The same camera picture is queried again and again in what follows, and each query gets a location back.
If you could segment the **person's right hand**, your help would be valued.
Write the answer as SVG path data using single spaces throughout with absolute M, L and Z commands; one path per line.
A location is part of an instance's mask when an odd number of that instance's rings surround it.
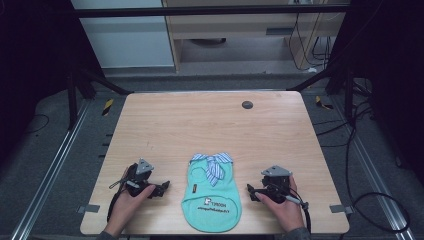
M 266 196 L 261 203 L 263 203 L 272 212 L 285 233 L 305 226 L 301 207 L 298 204 L 291 201 L 285 201 L 278 204 L 271 200 L 268 196 Z

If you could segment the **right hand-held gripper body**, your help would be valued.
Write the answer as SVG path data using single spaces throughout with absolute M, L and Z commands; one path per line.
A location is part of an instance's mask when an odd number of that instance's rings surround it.
M 280 166 L 274 165 L 261 172 L 263 175 L 262 184 L 265 187 L 265 195 L 274 202 L 280 204 L 286 200 L 290 194 L 291 172 Z

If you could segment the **light wooden desk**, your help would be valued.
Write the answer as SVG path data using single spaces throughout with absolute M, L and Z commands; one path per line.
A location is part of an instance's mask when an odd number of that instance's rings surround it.
M 350 0 L 161 0 L 165 7 L 346 4 Z M 186 15 L 166 18 L 174 62 L 180 62 L 181 44 L 188 39 L 283 37 L 295 66 L 312 64 L 312 48 L 319 37 L 338 35 L 345 14 L 283 13 L 243 15 Z

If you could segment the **white cabinet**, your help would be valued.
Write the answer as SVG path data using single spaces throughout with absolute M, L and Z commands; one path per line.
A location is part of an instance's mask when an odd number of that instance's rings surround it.
M 76 10 L 154 8 L 161 0 L 71 0 Z M 167 25 L 162 16 L 81 18 L 103 69 L 173 67 Z

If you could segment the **black metal frame bar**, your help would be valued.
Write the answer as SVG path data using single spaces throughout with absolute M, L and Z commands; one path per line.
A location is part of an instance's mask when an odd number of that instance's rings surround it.
M 351 10 L 349 4 L 312 5 L 249 5 L 249 6 L 192 6 L 160 8 L 77 9 L 66 15 L 77 18 L 151 17 L 151 16 L 201 16 L 288 13 L 333 13 Z

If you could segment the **aluminium floor rail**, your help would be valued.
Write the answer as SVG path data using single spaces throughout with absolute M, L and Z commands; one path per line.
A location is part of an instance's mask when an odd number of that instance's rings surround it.
M 352 113 L 350 117 L 346 117 L 342 101 L 334 98 L 333 103 L 340 118 L 347 122 L 344 126 L 348 134 L 347 150 L 345 154 L 345 173 L 347 192 L 351 201 L 351 206 L 355 208 L 361 200 L 364 200 L 367 197 L 376 197 L 385 217 L 388 220 L 390 226 L 389 232 L 393 233 L 398 240 L 416 240 L 412 230 L 410 229 L 411 218 L 409 213 L 403 205 L 392 196 L 392 192 L 389 190 L 388 185 L 382 178 L 382 175 L 372 162 L 371 157 L 365 148 L 365 144 L 357 132 L 356 114 Z M 351 150 L 354 151 L 354 154 L 365 173 L 367 181 L 372 188 L 370 193 L 363 193 L 357 197 L 352 195 L 352 188 L 350 185 L 349 156 Z
M 50 194 L 50 191 L 58 177 L 61 168 L 67 159 L 69 151 L 71 150 L 73 143 L 85 121 L 87 112 L 91 102 L 89 100 L 83 100 L 80 109 L 78 110 L 77 119 L 74 126 L 66 132 L 66 135 L 58 148 L 52 163 L 50 164 L 46 174 L 43 177 L 33 199 L 27 207 L 25 213 L 21 217 L 17 226 L 15 227 L 11 240 L 27 240 L 29 234 Z

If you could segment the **dark curtain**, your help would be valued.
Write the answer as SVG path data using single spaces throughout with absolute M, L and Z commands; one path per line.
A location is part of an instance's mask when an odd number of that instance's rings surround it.
M 351 0 L 333 55 L 372 84 L 385 132 L 424 186 L 424 0 Z
M 0 169 L 43 98 L 66 88 L 69 73 L 103 71 L 71 0 L 0 0 Z

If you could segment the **grey metal table bracket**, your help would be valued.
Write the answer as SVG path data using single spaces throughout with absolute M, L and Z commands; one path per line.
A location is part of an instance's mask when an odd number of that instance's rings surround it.
M 77 213 L 83 214 L 86 212 L 92 212 L 92 213 L 98 213 L 100 209 L 99 205 L 92 205 L 92 204 L 87 204 L 84 206 L 79 206 L 76 210 Z
M 345 213 L 346 215 L 350 215 L 354 212 L 354 208 L 352 206 L 330 205 L 329 208 L 332 213 Z

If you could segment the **person's left hand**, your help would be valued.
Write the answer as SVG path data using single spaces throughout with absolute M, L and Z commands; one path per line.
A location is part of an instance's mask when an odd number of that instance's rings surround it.
M 122 190 L 114 204 L 104 232 L 111 237 L 118 238 L 139 207 L 154 190 L 155 186 L 149 185 L 136 197 L 131 196 L 127 190 Z

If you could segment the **mint green pet shirt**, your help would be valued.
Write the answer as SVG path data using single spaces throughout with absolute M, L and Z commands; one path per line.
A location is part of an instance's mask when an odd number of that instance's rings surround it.
M 228 153 L 192 157 L 181 207 L 188 224 L 201 232 L 222 233 L 238 224 L 242 207 Z

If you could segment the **yellow black striped tape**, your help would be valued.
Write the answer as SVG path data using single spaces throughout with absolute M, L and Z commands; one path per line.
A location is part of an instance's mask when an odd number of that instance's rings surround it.
M 321 97 L 320 97 L 320 96 L 316 96 L 316 97 L 315 97 L 315 104 L 316 104 L 316 106 L 321 107 L 321 108 L 324 108 L 324 109 L 327 109 L 327 110 L 332 110 L 332 109 L 334 109 L 334 108 L 333 108 L 333 105 L 331 105 L 331 104 L 324 104 L 324 103 L 322 102 L 322 100 L 321 100 Z
M 104 108 L 103 108 L 103 111 L 102 111 L 102 116 L 107 116 L 108 115 L 113 102 L 114 102 L 114 99 L 112 99 L 112 98 L 111 99 L 108 99 L 106 101 L 106 103 L 104 105 Z

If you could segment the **black metal stand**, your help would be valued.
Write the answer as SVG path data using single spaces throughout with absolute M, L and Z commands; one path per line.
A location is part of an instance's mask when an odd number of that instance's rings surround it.
M 91 85 L 92 81 L 101 84 L 119 95 L 131 94 L 131 91 L 121 88 L 108 81 L 105 77 L 95 74 L 87 69 L 70 71 L 66 78 L 69 108 L 69 130 L 72 130 L 75 127 L 78 120 L 76 91 L 79 90 L 84 99 L 93 99 L 96 95 L 96 91 Z
M 329 78 L 329 82 L 325 88 L 328 94 L 335 94 L 341 88 L 344 88 L 344 116 L 351 122 L 353 119 L 354 70 L 349 66 L 329 66 L 306 81 L 288 88 L 288 91 L 301 92 L 308 86 L 324 78 Z

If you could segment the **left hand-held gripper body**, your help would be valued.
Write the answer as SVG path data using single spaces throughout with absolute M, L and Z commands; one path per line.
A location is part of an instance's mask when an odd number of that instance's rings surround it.
M 125 180 L 126 189 L 132 197 L 138 196 L 150 185 L 148 179 L 154 167 L 141 158 L 138 163 L 131 165 Z

